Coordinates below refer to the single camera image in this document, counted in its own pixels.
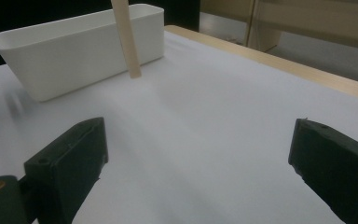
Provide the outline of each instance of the wooden dowel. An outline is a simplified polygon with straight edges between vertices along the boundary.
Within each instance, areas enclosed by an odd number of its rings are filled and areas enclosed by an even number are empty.
[[[142,75],[136,52],[135,41],[131,29],[129,2],[128,0],[111,0],[115,12],[118,35],[120,36],[121,47],[124,58],[129,69],[130,77],[136,78]]]

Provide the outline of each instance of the wooden panel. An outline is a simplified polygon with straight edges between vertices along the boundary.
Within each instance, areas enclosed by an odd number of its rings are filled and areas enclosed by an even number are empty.
[[[358,48],[358,1],[260,0],[252,25]]]
[[[248,22],[254,0],[201,0],[201,11],[236,21]]]

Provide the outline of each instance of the white bin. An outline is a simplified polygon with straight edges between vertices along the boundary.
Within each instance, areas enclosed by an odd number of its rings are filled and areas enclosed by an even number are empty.
[[[140,63],[163,56],[163,13],[150,5],[130,6]],[[127,70],[113,10],[2,32],[0,54],[36,101]]]

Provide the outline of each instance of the white paper sheet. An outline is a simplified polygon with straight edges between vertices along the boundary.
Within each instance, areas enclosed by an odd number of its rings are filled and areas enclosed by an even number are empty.
[[[110,161],[74,223],[343,223],[287,159],[298,118],[358,141],[358,98],[165,35],[142,78],[43,104],[0,66],[0,175],[22,177],[38,150],[103,116]]]

